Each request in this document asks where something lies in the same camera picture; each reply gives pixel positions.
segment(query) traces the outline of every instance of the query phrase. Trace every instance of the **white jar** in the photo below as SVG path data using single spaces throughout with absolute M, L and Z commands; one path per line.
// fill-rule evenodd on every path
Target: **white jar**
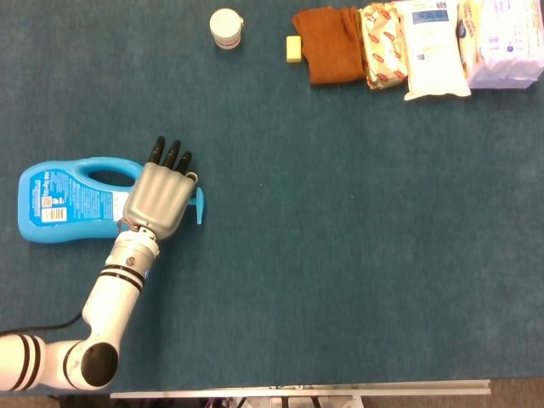
M 230 8 L 220 8 L 210 18 L 213 39 L 224 49 L 232 49 L 240 43 L 243 26 L 244 20 Z

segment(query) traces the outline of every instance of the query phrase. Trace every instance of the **robotic arm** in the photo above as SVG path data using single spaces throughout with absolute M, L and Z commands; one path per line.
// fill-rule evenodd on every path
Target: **robotic arm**
M 23 391 L 40 383 L 92 391 L 105 387 L 115 376 L 122 334 L 159 254 L 157 242 L 178 228 L 196 187 L 196 174 L 186 172 L 190 152 L 182 155 L 173 170 L 181 145 L 178 140 L 158 164 L 164 143 L 164 138 L 157 139 L 127 199 L 122 221 L 129 230 L 116 238 L 83 307 L 91 335 L 49 345 L 26 334 L 0 337 L 0 391 Z

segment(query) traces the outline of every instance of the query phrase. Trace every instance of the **blue detergent bottle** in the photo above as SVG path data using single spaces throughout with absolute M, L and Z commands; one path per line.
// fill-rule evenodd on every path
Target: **blue detergent bottle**
M 101 183 L 89 174 L 113 172 L 136 180 L 143 167 L 119 157 L 45 161 L 20 176 L 18 225 L 28 241 L 57 243 L 84 238 L 115 238 L 116 221 L 132 186 Z M 204 195 L 200 188 L 190 205 L 201 223 Z

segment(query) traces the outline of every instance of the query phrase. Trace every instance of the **bottle handle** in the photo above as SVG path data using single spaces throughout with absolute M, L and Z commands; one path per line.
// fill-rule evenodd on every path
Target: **bottle handle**
M 138 164 L 135 161 L 130 161 L 127 159 L 122 159 L 120 157 L 90 157 L 88 159 L 82 159 L 76 161 L 74 170 L 78 173 L 78 176 L 81 179 L 84 179 L 86 183 L 94 185 L 98 188 L 103 188 L 104 186 L 111 187 L 110 184 L 100 183 L 94 178 L 90 178 L 90 173 L 95 172 L 114 172 L 120 173 L 122 175 L 128 176 L 134 181 L 139 177 L 143 171 L 142 165 Z M 130 187 L 117 186 L 119 191 L 129 192 L 132 189 Z

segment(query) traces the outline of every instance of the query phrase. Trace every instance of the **white lid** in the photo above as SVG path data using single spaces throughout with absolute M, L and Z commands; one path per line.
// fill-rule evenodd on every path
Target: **white lid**
M 236 37 L 241 30 L 241 17 L 230 8 L 220 8 L 210 18 L 210 30 L 225 40 Z

